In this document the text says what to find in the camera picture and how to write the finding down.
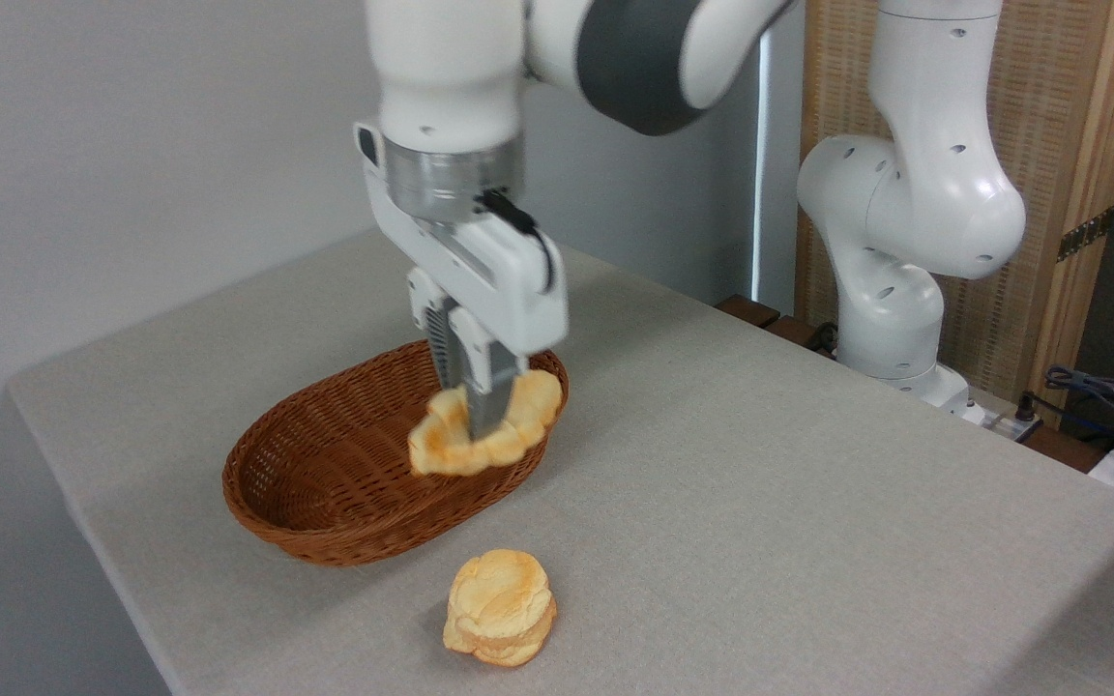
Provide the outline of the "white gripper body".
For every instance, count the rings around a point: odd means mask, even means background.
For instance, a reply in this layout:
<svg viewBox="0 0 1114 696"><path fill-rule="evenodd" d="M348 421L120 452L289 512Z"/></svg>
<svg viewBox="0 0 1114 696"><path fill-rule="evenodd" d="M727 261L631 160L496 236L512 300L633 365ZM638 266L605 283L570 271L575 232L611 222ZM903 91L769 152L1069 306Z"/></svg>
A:
<svg viewBox="0 0 1114 696"><path fill-rule="evenodd" d="M517 356L531 356L566 339L569 292L561 251L544 234L529 235L483 206L468 220L402 210L388 186L389 141L371 125L355 124L367 193L377 226L398 249L473 314Z"/></svg>

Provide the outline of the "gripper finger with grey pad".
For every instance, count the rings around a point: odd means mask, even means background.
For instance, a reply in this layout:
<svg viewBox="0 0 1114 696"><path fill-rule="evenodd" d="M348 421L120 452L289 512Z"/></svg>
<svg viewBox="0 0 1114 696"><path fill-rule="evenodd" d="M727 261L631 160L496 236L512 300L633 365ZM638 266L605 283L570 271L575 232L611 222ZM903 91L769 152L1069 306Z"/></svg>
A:
<svg viewBox="0 0 1114 696"><path fill-rule="evenodd" d="M461 374L461 344L451 326L451 312L458 305L426 269L407 274L408 296L416 326L426 332L430 360L442 391L465 383Z"/></svg>
<svg viewBox="0 0 1114 696"><path fill-rule="evenodd" d="M452 308L448 325L455 334L455 364L467 392L470 440L491 435L508 413L514 379L522 359L494 339L468 308Z"/></svg>

